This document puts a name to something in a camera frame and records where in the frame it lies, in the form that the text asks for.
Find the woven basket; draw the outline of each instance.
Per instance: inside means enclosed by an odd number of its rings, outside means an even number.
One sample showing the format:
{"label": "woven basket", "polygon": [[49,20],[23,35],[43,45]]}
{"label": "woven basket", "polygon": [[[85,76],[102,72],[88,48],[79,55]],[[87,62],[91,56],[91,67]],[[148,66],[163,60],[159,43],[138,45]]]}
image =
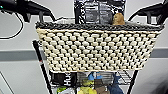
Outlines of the woven basket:
{"label": "woven basket", "polygon": [[53,73],[140,70],[162,29],[55,23],[37,23],[36,28]]}

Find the wicker basket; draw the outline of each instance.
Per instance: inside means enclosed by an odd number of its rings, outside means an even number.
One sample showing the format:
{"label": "wicker basket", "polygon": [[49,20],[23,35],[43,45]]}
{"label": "wicker basket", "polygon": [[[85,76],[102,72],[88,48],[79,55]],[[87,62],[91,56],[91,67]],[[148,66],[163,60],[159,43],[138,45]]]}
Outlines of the wicker basket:
{"label": "wicker basket", "polygon": [[53,73],[140,70],[163,28],[37,23],[37,33]]}

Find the black strip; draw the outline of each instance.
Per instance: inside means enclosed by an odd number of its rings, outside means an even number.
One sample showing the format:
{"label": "black strip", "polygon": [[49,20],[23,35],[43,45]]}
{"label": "black strip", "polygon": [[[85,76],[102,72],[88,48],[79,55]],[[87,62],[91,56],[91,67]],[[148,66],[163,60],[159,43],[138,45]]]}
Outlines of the black strip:
{"label": "black strip", "polygon": [[33,41],[33,46],[34,46],[34,49],[36,50],[36,54],[38,56],[39,62],[42,63],[40,66],[41,66],[41,70],[42,70],[44,78],[45,78],[45,82],[47,84],[48,91],[49,91],[50,94],[53,94],[52,90],[51,90],[51,85],[50,85],[50,82],[48,80],[47,73],[46,73],[46,70],[45,70],[45,67],[44,67],[44,63],[42,61],[42,57],[41,57],[41,54],[40,54],[38,41],[34,40]]}
{"label": "black strip", "polygon": [[[40,51],[46,60],[44,51]],[[150,58],[168,58],[168,49],[154,49]],[[35,50],[30,51],[0,51],[0,61],[30,61],[38,60]]]}
{"label": "black strip", "polygon": [[138,70],[135,70],[127,94],[131,94],[131,90],[133,85],[135,84],[137,73],[138,73]]}

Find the packaged item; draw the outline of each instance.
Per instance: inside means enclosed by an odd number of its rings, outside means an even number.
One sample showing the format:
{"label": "packaged item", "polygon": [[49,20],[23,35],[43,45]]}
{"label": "packaged item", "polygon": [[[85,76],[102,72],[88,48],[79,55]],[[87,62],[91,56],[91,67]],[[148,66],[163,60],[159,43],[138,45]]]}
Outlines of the packaged item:
{"label": "packaged item", "polygon": [[116,13],[124,15],[126,0],[74,0],[75,23],[112,24]]}
{"label": "packaged item", "polygon": [[64,90],[58,94],[75,94],[75,91],[73,88],[67,88],[66,90]]}
{"label": "packaged item", "polygon": [[60,92],[66,90],[66,87],[65,86],[62,86],[62,87],[59,87],[57,88],[57,94],[59,94]]}
{"label": "packaged item", "polygon": [[53,85],[74,87],[77,83],[77,73],[51,73]]}

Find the basket weave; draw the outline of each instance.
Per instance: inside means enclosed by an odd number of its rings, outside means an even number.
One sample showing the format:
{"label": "basket weave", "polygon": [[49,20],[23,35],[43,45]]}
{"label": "basket weave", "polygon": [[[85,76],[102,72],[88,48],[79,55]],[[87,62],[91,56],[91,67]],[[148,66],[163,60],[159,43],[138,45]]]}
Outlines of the basket weave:
{"label": "basket weave", "polygon": [[46,26],[38,26],[37,33],[53,73],[140,70],[150,57],[161,33],[136,30],[58,30],[46,29]]}

